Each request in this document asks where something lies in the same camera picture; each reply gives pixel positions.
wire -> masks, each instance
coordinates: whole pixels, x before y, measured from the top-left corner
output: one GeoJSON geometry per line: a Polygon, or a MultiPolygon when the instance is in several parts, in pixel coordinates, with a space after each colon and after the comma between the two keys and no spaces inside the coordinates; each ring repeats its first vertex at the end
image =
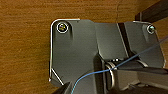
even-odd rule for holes
{"type": "Polygon", "coordinates": [[[117,9],[116,9],[116,12],[117,12],[117,17],[116,17],[116,20],[115,20],[115,23],[117,23],[118,22],[118,9],[119,9],[119,6],[121,5],[121,2],[123,2],[123,0],[120,0],[119,2],[118,2],[118,5],[117,5],[117,9]]]}
{"type": "Polygon", "coordinates": [[[55,70],[53,68],[51,68],[51,70],[53,71],[53,73],[57,77],[57,79],[60,81],[61,85],[64,85],[64,83],[62,82],[62,80],[60,79],[60,77],[57,75],[57,73],[55,72],[55,70]]]}
{"type": "Polygon", "coordinates": [[[115,66],[114,68],[107,69],[107,70],[102,70],[102,71],[96,71],[96,72],[92,72],[92,73],[88,73],[88,74],[86,74],[86,75],[80,77],[80,78],[75,82],[75,85],[74,85],[74,87],[73,87],[73,89],[72,89],[72,91],[71,91],[71,94],[73,94],[76,85],[78,84],[78,82],[79,82],[81,79],[83,79],[83,78],[85,78],[85,77],[87,77],[87,76],[89,76],[89,75],[92,75],[92,74],[98,74],[98,73],[103,73],[103,72],[108,72],[108,71],[110,71],[110,70],[114,70],[115,68],[118,68],[118,67],[122,66],[123,64],[127,63],[128,61],[130,61],[130,60],[136,58],[136,57],[139,56],[140,54],[145,53],[145,52],[147,52],[147,51],[149,51],[149,50],[151,50],[151,49],[153,49],[153,48],[159,46],[162,42],[164,42],[164,41],[167,40],[167,39],[168,39],[168,35],[167,35],[166,37],[164,37],[162,40],[160,40],[159,42],[157,42],[156,44],[154,44],[154,45],[152,45],[151,47],[145,49],[144,51],[142,51],[142,52],[140,52],[140,53],[138,53],[138,54],[136,54],[136,55],[134,55],[134,56],[128,58],[127,60],[125,60],[125,61],[123,61],[122,63],[118,64],[118,65],[115,66]]]}

metal edge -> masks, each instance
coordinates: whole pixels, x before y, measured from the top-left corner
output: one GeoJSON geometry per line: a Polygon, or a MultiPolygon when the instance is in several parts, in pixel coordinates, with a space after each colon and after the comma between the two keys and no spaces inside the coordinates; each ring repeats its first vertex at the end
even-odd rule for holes
{"type": "Polygon", "coordinates": [[[145,62],[143,61],[140,61],[140,60],[137,60],[139,63],[141,63],[144,67],[149,67],[148,64],[146,64],[145,62]]]}
{"type": "Polygon", "coordinates": [[[150,22],[132,21],[133,23],[151,24],[150,22]]]}
{"type": "MultiPolygon", "coordinates": [[[[108,69],[114,68],[115,65],[112,62],[107,62],[107,64],[105,65],[108,69]]],[[[111,74],[111,88],[113,88],[115,86],[115,78],[114,78],[114,74],[113,71],[110,70],[110,74],[111,74]]]]}
{"type": "Polygon", "coordinates": [[[54,75],[57,77],[57,79],[60,81],[61,85],[64,85],[63,81],[60,79],[60,77],[58,76],[58,74],[55,72],[55,70],[52,68],[51,69],[54,73],[54,75]]]}
{"type": "Polygon", "coordinates": [[[163,68],[166,68],[166,59],[164,58],[164,64],[163,64],[163,68]]]}
{"type": "Polygon", "coordinates": [[[51,23],[51,27],[50,27],[50,33],[51,33],[51,36],[50,36],[50,66],[49,66],[49,82],[51,82],[51,72],[52,72],[52,45],[53,45],[53,36],[52,36],[52,27],[53,27],[53,25],[54,25],[54,23],[55,22],[57,22],[57,21],[60,21],[60,20],[80,20],[80,19],[57,19],[57,20],[54,20],[52,23],[51,23]]]}
{"type": "Polygon", "coordinates": [[[117,27],[118,27],[118,30],[119,30],[119,33],[120,33],[120,36],[121,36],[121,40],[122,40],[122,44],[123,44],[123,46],[124,46],[125,53],[126,53],[127,57],[129,57],[128,52],[127,52],[127,49],[126,49],[125,44],[124,44],[124,40],[123,40],[123,38],[122,38],[121,30],[120,30],[120,27],[119,27],[118,23],[117,23],[117,27]]]}

wooden surface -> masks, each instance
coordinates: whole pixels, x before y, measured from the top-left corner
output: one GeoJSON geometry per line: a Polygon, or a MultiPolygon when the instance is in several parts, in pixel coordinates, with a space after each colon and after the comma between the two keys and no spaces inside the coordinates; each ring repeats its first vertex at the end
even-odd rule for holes
{"type": "MultiPolygon", "coordinates": [[[[159,0],[1,0],[0,93],[51,94],[48,82],[50,24],[58,18],[95,22],[133,21],[159,0]]],[[[168,18],[154,23],[159,38],[168,34],[168,18]]],[[[168,43],[162,45],[168,60],[168,43]]]]}
{"type": "Polygon", "coordinates": [[[151,7],[138,13],[138,15],[135,16],[135,20],[154,23],[161,19],[164,19],[165,17],[168,17],[167,5],[167,0],[160,0],[159,2],[153,4],[151,7]]]}

